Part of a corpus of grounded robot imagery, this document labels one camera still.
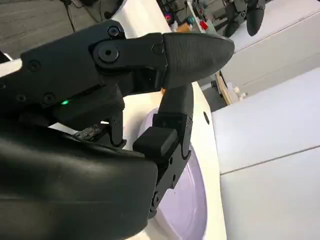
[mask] red object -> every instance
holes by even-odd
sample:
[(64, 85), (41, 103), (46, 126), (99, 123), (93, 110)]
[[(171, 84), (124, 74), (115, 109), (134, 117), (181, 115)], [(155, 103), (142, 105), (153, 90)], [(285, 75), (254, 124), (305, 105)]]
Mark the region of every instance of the red object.
[(165, 20), (166, 20), (167, 22), (170, 22), (170, 21), (171, 21), (171, 15), (170, 15), (170, 14), (166, 14), (164, 17), (165, 17)]
[(208, 29), (208, 25), (207, 25), (204, 21), (200, 21), (200, 26), (201, 26), (204, 30), (207, 30), (207, 29)]

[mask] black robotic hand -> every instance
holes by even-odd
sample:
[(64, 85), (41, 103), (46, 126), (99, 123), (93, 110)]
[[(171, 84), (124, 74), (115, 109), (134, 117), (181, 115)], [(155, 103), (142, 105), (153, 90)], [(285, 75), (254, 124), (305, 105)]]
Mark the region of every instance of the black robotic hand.
[[(0, 78), (1, 239), (113, 240), (141, 231), (188, 163), (191, 82), (233, 52), (231, 40), (206, 34), (126, 39), (109, 20), (23, 53), (22, 68)], [(161, 88), (152, 127), (134, 151), (122, 150), (123, 98)], [(80, 132), (47, 128), (56, 122)]]
[(229, 23), (223, 35), (231, 37), (245, 20), (249, 35), (256, 35), (262, 25), (265, 8), (266, 0), (234, 0), (225, 7)]

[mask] purple plate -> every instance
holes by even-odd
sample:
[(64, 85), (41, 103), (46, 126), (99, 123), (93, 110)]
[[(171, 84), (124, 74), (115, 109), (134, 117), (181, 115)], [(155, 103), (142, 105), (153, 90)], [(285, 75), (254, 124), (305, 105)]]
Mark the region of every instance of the purple plate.
[[(152, 110), (142, 122), (139, 136), (152, 125)], [(191, 157), (174, 189), (168, 189), (157, 209), (155, 220), (169, 239), (200, 240), (207, 226), (207, 200), (204, 181), (196, 153)]]

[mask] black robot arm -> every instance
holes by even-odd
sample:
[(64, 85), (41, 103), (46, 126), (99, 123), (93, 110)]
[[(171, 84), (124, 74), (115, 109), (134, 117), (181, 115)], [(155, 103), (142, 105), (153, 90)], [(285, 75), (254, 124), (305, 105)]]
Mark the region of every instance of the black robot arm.
[[(112, 240), (141, 231), (188, 163), (191, 82), (233, 52), (231, 40), (205, 34), (126, 39), (110, 20), (23, 53), (22, 68), (0, 78), (0, 236)], [(134, 151), (121, 149), (123, 98), (161, 88), (152, 127)], [(57, 122), (79, 132), (47, 128)]]
[(250, 36), (258, 33), (265, 14), (268, 0), (234, 0), (224, 1), (228, 24), (223, 35), (231, 37), (246, 20), (246, 29)]

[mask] robotic hand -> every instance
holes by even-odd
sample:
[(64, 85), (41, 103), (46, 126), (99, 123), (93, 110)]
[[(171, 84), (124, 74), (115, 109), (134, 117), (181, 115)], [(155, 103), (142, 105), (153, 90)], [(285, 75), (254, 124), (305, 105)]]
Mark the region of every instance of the robotic hand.
[[(0, 78), (0, 236), (112, 240), (141, 231), (188, 163), (191, 82), (233, 52), (231, 40), (206, 34), (126, 39), (109, 20), (23, 53), (22, 68)], [(161, 88), (152, 127), (134, 151), (121, 149), (123, 97)], [(79, 132), (47, 128), (56, 122)]]
[(258, 33), (265, 14), (266, 0), (234, 0), (225, 7), (229, 20), (224, 36), (231, 37), (246, 20), (246, 29), (250, 36)]

